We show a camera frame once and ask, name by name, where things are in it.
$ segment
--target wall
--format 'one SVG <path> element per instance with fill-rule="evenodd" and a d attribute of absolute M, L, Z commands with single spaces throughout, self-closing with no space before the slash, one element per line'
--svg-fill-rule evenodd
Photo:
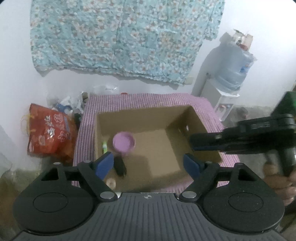
<path fill-rule="evenodd" d="M 20 119 L 31 102 L 46 105 L 46 97 L 90 91 L 104 83 L 116 84 L 128 93 L 193 93 L 203 87 L 206 72 L 217 69 L 221 56 L 219 39 L 233 28 L 254 35 L 251 52 L 258 61 L 251 68 L 241 90 L 239 104 L 274 106 L 296 79 L 296 4 L 292 0 L 226 0 L 219 36 L 205 41 L 190 76 L 193 85 L 176 86 L 114 76 L 52 71 L 40 76 L 30 54 L 30 0 L 4 0 L 0 4 L 0 125 L 22 153 L 27 137 Z"/>

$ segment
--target finger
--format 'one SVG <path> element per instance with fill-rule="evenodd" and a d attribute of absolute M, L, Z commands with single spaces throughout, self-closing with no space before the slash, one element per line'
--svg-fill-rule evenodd
<path fill-rule="evenodd" d="M 289 180 L 288 177 L 284 177 L 278 174 L 266 176 L 263 179 L 268 186 L 274 189 L 282 189 L 287 188 L 292 185 L 292 182 Z"/>
<path fill-rule="evenodd" d="M 288 205 L 291 204 L 293 201 L 294 201 L 294 197 L 293 197 L 293 198 L 290 198 L 290 199 L 283 200 L 285 206 L 288 206 Z"/>
<path fill-rule="evenodd" d="M 281 199 L 286 200 L 296 196 L 296 187 L 278 189 L 278 190 L 275 190 L 275 192 L 281 197 Z"/>
<path fill-rule="evenodd" d="M 296 184 L 296 170 L 294 170 L 290 176 L 289 176 L 289 179 L 291 182 L 293 182 L 294 184 Z"/>
<path fill-rule="evenodd" d="M 265 176 L 277 174 L 279 172 L 276 165 L 265 163 L 263 166 L 263 173 Z"/>

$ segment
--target pink bowl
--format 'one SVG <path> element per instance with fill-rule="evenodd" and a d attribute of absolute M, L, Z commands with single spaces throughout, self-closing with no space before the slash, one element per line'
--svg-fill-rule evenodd
<path fill-rule="evenodd" d="M 113 137 L 113 147 L 117 152 L 126 155 L 135 148 L 135 139 L 130 132 L 119 132 Z"/>

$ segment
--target cardboard box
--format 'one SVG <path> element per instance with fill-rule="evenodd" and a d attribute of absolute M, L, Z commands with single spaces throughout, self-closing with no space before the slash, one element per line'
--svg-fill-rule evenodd
<path fill-rule="evenodd" d="M 136 145 L 123 157 L 127 175 L 111 170 L 106 178 L 116 180 L 115 191 L 149 192 L 178 184 L 188 174 L 183 155 L 191 153 L 202 161 L 221 162 L 218 151 L 192 152 L 188 137 L 207 132 L 191 106 L 159 107 L 99 113 L 95 124 L 95 157 L 102 155 L 102 142 L 114 151 L 113 136 L 120 131 L 133 133 Z"/>

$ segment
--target striped cloth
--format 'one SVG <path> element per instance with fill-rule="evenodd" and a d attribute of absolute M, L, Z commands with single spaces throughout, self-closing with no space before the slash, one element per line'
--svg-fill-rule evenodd
<path fill-rule="evenodd" d="M 73 165 L 76 166 L 84 160 L 94 160 L 94 119 L 98 112 L 178 105 L 191 105 L 208 132 L 219 132 L 223 130 L 223 125 L 215 115 L 211 104 L 205 98 L 182 93 L 92 96 L 85 106 L 77 137 Z M 223 160 L 221 166 L 223 167 L 233 167 L 236 162 L 239 162 L 237 155 L 225 155 L 221 153 L 221 157 Z M 185 178 L 184 180 L 180 180 L 180 186 L 164 187 L 164 189 L 155 191 L 180 193 L 191 182 L 192 179 Z"/>

